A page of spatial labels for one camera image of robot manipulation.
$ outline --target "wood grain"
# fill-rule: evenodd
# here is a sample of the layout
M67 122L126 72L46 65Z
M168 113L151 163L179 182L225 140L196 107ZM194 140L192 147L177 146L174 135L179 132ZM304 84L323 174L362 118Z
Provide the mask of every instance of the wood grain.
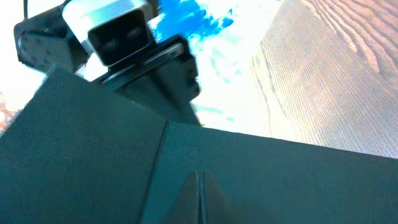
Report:
M300 0L388 83L398 86L398 7L385 0Z
M286 0L256 55L271 137L398 158L396 2Z

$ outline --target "blue object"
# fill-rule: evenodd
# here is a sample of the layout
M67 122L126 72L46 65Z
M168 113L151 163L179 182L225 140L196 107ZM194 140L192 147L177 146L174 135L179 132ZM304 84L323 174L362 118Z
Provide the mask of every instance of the blue object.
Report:
M215 19L209 15L195 0L163 0L160 2L160 13L164 18L154 30L158 41L164 41L175 34L182 34L185 38L191 35L208 37L220 33L234 21L222 17Z

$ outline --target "black cable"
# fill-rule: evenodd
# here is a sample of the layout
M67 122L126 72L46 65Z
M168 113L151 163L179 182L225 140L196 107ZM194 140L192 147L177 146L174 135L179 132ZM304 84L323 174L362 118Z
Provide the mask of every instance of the black cable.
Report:
M28 19L27 18L27 0L24 0L24 19Z

